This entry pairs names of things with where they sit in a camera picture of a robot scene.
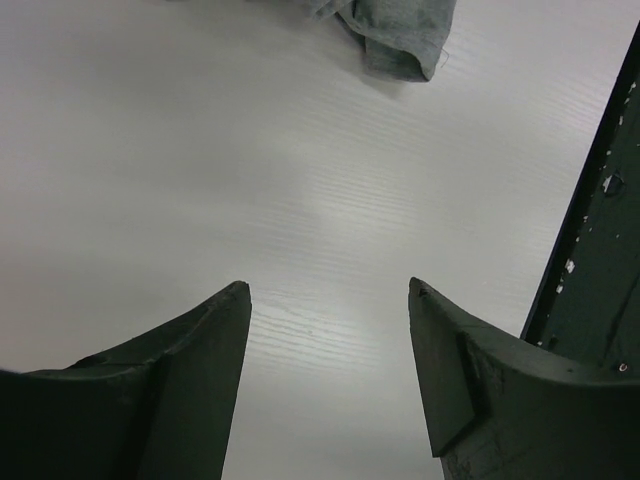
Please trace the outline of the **grey t shirt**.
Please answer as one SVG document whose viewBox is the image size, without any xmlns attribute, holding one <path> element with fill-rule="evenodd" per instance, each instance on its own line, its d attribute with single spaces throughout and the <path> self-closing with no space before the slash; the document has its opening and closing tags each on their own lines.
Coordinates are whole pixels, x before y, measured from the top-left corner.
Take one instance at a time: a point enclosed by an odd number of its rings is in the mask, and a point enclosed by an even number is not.
<svg viewBox="0 0 640 480">
<path fill-rule="evenodd" d="M 448 52 L 454 1 L 166 1 L 198 27 L 237 27 L 264 53 L 284 52 L 324 29 L 381 80 L 427 83 Z"/>
</svg>

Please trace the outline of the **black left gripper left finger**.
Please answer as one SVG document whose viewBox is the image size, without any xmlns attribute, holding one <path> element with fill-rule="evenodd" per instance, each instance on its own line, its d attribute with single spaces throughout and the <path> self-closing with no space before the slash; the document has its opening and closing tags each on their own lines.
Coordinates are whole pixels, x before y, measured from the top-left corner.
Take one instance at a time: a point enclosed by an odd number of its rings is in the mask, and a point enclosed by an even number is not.
<svg viewBox="0 0 640 480">
<path fill-rule="evenodd" d="M 236 281 L 64 369 L 1 374 L 5 479 L 218 479 L 251 319 Z"/>
</svg>

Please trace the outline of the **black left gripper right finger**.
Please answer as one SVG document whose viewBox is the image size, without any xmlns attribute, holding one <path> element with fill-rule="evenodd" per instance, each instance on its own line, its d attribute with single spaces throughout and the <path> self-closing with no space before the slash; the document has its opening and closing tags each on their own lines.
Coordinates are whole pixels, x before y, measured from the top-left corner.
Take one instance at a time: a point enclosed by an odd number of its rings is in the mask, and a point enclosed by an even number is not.
<svg viewBox="0 0 640 480">
<path fill-rule="evenodd" d="M 639 380 L 564 358 L 412 278 L 410 335 L 448 479 L 635 479 Z"/>
</svg>

